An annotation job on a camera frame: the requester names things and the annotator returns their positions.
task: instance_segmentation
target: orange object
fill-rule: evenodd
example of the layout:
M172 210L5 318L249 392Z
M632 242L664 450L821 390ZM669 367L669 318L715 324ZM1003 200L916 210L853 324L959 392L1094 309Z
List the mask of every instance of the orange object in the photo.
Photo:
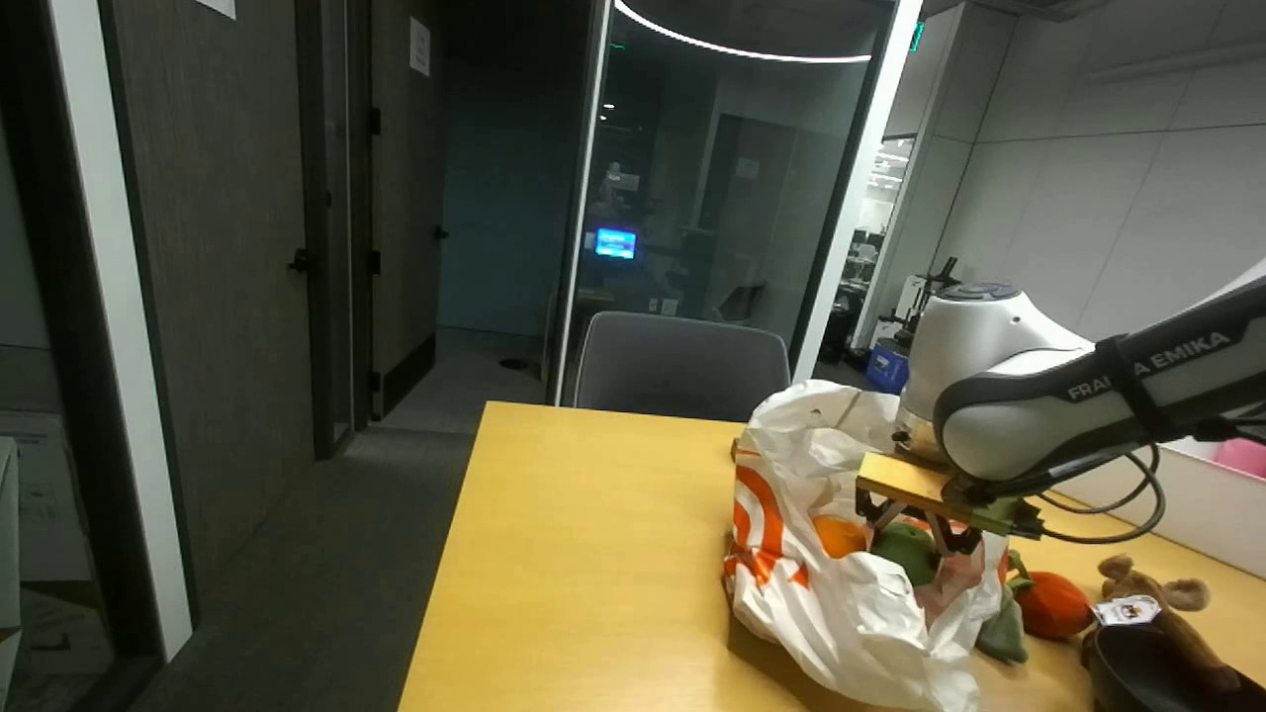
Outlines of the orange object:
M821 552L832 558L847 558L853 552L864 552L864 528L863 524L814 515L814 532L817 532L817 544L821 544Z
M1093 624L1093 603L1066 578L1031 572L1027 585L1017 591L1023 632L1045 641L1070 641Z

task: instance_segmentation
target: gray floor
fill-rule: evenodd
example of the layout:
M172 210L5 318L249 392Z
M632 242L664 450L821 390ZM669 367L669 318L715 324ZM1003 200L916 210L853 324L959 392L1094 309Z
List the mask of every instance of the gray floor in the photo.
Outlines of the gray floor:
M442 332L435 372L262 528L139 709L395 709L477 412L544 400L528 361L520 339Z

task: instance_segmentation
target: wooden table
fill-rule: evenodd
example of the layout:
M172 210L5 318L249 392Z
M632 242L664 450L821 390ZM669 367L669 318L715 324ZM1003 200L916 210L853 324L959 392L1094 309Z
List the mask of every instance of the wooden table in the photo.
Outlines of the wooden table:
M702 420L489 405L400 709L857 709L729 622L721 552L734 430ZM1061 572L1086 591L1099 585L1094 564L1115 552L1157 578L1205 578L1215 604L1189 622L1225 662L1266 680L1266 581L1163 537L1017 552L1031 572ZM1019 668L985 659L973 668L985 709L1086 709L1066 644L1027 641Z

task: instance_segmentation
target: white wall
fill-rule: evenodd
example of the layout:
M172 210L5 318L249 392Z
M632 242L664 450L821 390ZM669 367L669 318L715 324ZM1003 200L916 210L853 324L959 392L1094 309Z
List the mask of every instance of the white wall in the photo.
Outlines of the white wall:
M1149 324L1266 252L1266 5L1019 22L937 247L1074 332Z
M909 47L909 60L900 67L900 88L895 98L895 115L886 119L886 135L925 135L928 115L941 97L941 77L950 64L950 51L955 44L955 24L965 10L944 10L937 15L925 15L916 27L916 44Z

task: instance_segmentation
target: door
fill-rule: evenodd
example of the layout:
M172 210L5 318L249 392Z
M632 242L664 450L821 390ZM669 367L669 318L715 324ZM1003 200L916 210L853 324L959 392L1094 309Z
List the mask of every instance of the door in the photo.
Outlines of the door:
M442 135L435 77L435 0L371 0L366 77L366 363L371 415L435 363Z
M311 463L296 5L101 10L204 594Z

